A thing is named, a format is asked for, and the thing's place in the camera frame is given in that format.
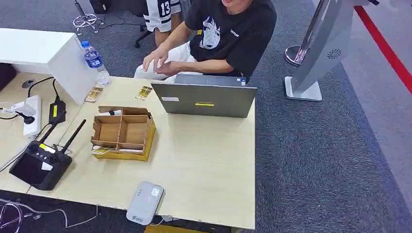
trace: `blue bottle cap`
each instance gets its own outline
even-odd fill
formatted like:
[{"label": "blue bottle cap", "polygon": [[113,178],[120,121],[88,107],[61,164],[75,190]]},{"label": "blue bottle cap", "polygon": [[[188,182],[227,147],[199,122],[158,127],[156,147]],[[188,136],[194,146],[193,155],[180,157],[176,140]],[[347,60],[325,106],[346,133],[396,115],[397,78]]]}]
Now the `blue bottle cap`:
[{"label": "blue bottle cap", "polygon": [[81,42],[81,45],[83,48],[89,47],[89,41],[88,40],[84,40]]}]

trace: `red line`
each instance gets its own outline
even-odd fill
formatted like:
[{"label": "red line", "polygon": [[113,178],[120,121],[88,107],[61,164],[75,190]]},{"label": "red line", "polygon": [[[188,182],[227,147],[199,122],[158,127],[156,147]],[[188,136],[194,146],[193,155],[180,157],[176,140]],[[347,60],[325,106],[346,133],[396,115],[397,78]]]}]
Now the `red line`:
[{"label": "red line", "polygon": [[360,19],[375,40],[386,60],[388,60],[389,64],[391,64],[392,68],[398,74],[399,78],[406,86],[406,88],[412,93],[412,75],[402,64],[398,56],[389,46],[388,42],[386,42],[385,38],[383,38],[382,34],[379,32],[376,25],[372,22],[365,9],[361,6],[355,6],[355,11],[358,13]]}]

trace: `white jersey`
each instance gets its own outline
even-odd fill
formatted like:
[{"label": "white jersey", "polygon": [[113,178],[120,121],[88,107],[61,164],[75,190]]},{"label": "white jersey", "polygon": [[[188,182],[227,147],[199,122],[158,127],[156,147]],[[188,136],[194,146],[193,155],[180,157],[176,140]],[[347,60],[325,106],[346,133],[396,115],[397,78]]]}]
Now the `white jersey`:
[{"label": "white jersey", "polygon": [[153,32],[159,28],[161,32],[172,29],[171,14],[180,12],[180,0],[146,0],[149,15],[143,15],[147,30]]}]

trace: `water bottle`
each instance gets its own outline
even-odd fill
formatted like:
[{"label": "water bottle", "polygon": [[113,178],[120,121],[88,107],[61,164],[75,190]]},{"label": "water bottle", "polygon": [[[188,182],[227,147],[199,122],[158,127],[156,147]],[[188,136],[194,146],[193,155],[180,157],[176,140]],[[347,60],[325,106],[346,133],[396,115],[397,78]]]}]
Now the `water bottle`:
[{"label": "water bottle", "polygon": [[96,69],[99,72],[98,84],[106,86],[110,83],[110,74],[107,72],[97,53],[96,49],[90,46],[89,41],[82,41],[82,47],[85,49],[85,60],[90,68]]}]

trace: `power adapter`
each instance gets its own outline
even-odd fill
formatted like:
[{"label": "power adapter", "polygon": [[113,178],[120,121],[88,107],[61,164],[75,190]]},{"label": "power adapter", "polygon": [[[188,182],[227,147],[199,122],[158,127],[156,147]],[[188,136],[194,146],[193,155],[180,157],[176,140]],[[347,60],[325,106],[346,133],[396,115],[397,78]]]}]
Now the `power adapter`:
[{"label": "power adapter", "polygon": [[53,124],[54,122],[57,122],[57,124],[59,124],[65,121],[66,121],[66,103],[64,103],[61,100],[56,100],[54,103],[50,104],[49,123]]}]

